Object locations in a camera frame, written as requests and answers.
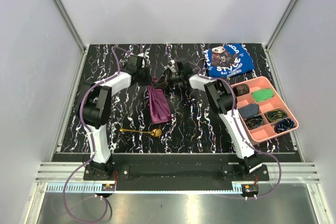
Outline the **magenta cloth napkin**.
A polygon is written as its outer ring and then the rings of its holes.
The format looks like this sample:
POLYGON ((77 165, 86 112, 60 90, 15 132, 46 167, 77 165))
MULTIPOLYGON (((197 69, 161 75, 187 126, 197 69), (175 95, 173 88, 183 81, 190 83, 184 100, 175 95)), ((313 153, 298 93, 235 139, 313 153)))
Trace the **magenta cloth napkin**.
POLYGON ((169 122, 172 119, 171 110, 166 100, 163 90, 156 89, 154 84, 157 82, 153 78, 153 83, 147 86, 149 95, 149 110, 153 124, 169 122))

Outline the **gold spoon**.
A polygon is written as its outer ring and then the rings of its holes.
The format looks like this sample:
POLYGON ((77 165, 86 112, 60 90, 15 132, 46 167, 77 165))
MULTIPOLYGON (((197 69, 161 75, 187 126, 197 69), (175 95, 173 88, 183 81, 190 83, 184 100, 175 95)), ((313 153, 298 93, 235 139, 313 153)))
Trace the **gold spoon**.
POLYGON ((141 134, 150 134, 153 137, 160 137, 162 135, 161 129, 153 129, 151 131, 138 131, 138 130, 131 130, 131 129, 119 129, 120 132, 135 132, 141 134))

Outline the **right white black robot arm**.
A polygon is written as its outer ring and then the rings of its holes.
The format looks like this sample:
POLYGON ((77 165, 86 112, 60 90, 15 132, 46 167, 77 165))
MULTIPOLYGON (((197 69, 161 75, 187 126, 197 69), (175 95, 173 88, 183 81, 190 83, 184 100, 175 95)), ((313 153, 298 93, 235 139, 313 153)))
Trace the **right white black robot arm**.
POLYGON ((224 122, 233 141, 239 163, 239 176, 244 180, 250 180, 256 176, 262 161, 241 122, 237 97, 231 85, 222 78, 207 77, 194 72, 191 62, 172 61, 154 87, 168 89, 178 84, 206 93, 211 110, 224 122))

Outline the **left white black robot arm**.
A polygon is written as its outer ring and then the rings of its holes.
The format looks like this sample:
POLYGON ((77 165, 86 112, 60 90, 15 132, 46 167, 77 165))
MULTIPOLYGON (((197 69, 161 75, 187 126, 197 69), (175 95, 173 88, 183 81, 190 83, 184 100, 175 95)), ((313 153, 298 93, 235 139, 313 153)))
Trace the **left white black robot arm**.
POLYGON ((96 82, 86 82, 80 93, 78 116, 90 146, 90 159, 85 163, 99 178, 113 175, 111 151, 107 140, 107 123, 111 115, 112 96, 134 84, 146 86, 152 82, 147 60, 131 55, 112 76, 96 82))

